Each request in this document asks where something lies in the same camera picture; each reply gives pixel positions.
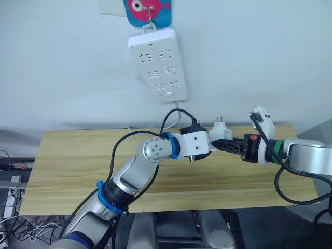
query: power plug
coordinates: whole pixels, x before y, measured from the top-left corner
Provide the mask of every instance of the power plug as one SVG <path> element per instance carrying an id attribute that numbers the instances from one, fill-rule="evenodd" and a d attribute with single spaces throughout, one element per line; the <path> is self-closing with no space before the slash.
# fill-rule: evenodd
<path id="1" fill-rule="evenodd" d="M 209 142 L 210 142 L 210 149 L 212 151 L 217 151 L 218 149 L 214 147 L 211 142 L 216 141 L 218 139 L 227 139 L 233 140 L 233 132 L 231 129 L 226 127 L 226 123 L 223 122 L 223 118 L 217 117 L 217 122 L 213 123 L 213 128 L 209 131 Z"/>

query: metal screw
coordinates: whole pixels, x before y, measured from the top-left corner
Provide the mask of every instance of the metal screw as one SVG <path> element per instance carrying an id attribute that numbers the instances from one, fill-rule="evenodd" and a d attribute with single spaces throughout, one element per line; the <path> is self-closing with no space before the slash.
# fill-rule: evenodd
<path id="1" fill-rule="evenodd" d="M 190 155 L 189 156 L 189 161 L 190 162 L 195 162 L 195 156 L 194 155 Z"/>

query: power strip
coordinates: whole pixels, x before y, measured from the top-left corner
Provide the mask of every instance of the power strip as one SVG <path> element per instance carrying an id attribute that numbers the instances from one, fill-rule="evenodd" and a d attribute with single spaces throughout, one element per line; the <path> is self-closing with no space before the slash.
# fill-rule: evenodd
<path id="1" fill-rule="evenodd" d="M 173 29 L 131 37 L 128 48 L 157 102 L 188 97 L 180 49 Z"/>

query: white bracket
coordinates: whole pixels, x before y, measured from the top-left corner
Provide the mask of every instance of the white bracket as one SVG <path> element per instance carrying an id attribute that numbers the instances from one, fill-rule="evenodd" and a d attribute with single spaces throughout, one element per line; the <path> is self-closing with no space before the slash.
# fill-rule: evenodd
<path id="1" fill-rule="evenodd" d="M 210 143 L 208 133 L 206 131 L 198 131 L 180 135 L 172 133 L 180 143 L 179 159 L 190 155 L 206 154 L 210 151 Z"/>
<path id="2" fill-rule="evenodd" d="M 260 127 L 262 128 L 265 136 L 268 139 L 273 139 L 275 127 L 271 120 L 271 116 L 267 112 L 267 110 L 264 107 L 259 106 L 259 107 L 255 108 L 252 112 L 258 113 L 261 116 L 262 122 L 259 123 Z M 265 160 L 265 152 L 266 152 L 266 143 L 262 139 L 260 141 L 259 149 L 258 149 L 258 162 L 262 165 L 268 164 Z"/>

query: silver robotic arm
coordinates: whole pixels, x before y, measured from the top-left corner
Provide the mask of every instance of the silver robotic arm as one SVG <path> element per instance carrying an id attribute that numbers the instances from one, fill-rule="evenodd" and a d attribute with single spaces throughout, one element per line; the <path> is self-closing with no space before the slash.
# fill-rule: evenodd
<path id="1" fill-rule="evenodd" d="M 131 157 L 107 182 L 97 183 L 98 191 L 76 213 L 63 237 L 51 249 L 93 249 L 106 233 L 112 233 L 117 217 L 125 212 L 166 158 L 182 159 L 210 151 L 205 131 L 179 134 L 165 133 L 140 143 Z"/>

